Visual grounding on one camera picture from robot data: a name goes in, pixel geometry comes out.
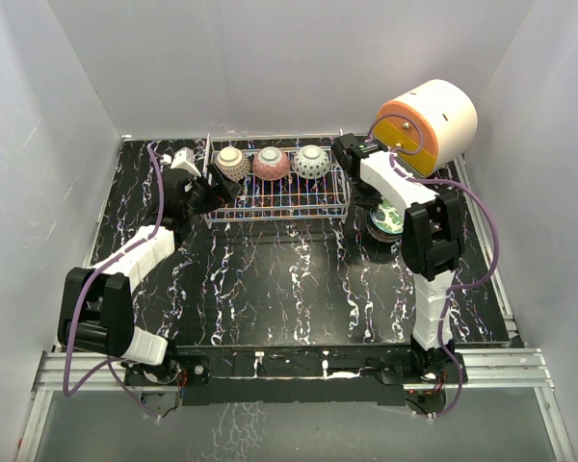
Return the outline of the green leaf bowl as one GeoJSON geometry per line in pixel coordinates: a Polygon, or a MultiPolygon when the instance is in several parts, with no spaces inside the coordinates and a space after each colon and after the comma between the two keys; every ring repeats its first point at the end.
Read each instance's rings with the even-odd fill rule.
{"type": "Polygon", "coordinates": [[[386,199],[370,212],[371,221],[375,227],[389,235],[401,235],[404,229],[404,219],[386,199]]]}

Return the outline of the white wire dish rack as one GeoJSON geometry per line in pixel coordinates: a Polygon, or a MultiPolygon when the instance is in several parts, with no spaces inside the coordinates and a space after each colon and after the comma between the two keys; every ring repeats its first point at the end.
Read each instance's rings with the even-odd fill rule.
{"type": "Polygon", "coordinates": [[[208,167],[225,147],[236,147],[253,160],[264,147],[276,147],[292,158],[300,148],[313,144],[326,152],[330,169],[319,179],[303,179],[291,172],[275,181],[261,179],[251,172],[241,181],[242,190],[233,202],[204,216],[206,224],[318,218],[344,221],[349,213],[351,192],[343,169],[331,153],[334,138],[333,134],[234,139],[208,137],[201,166],[209,181],[214,178],[208,167]]]}

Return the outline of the red dotted pink bowl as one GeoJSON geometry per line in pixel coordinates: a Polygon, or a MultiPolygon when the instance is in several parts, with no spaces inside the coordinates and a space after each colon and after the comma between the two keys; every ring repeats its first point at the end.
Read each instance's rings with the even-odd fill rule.
{"type": "Polygon", "coordinates": [[[387,237],[402,237],[401,233],[387,233],[384,231],[381,231],[379,228],[375,227],[375,228],[367,228],[367,231],[369,233],[369,235],[373,238],[373,237],[380,237],[381,239],[387,238],[387,237]]]}

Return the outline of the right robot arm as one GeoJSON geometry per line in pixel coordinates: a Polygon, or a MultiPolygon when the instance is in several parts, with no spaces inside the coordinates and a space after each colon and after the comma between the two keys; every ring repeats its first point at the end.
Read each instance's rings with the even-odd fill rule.
{"type": "Polygon", "coordinates": [[[465,250],[458,198],[420,183],[379,141],[368,145],[345,134],[335,139],[331,152],[347,175],[355,206],[373,212],[388,202],[402,216],[401,257],[415,290],[407,372],[430,382],[452,364],[462,379],[449,317],[449,290],[465,250]]]}

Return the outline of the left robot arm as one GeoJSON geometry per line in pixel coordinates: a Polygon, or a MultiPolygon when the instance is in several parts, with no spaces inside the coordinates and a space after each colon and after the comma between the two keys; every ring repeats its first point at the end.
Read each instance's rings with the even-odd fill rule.
{"type": "Polygon", "coordinates": [[[168,384],[177,378],[180,362],[170,340],[135,324],[133,294],[182,245],[192,217],[234,201],[242,185],[218,167],[205,177],[190,162],[155,174],[158,191],[134,237],[93,267],[67,273],[57,336],[68,355],[96,352],[168,384]]]}

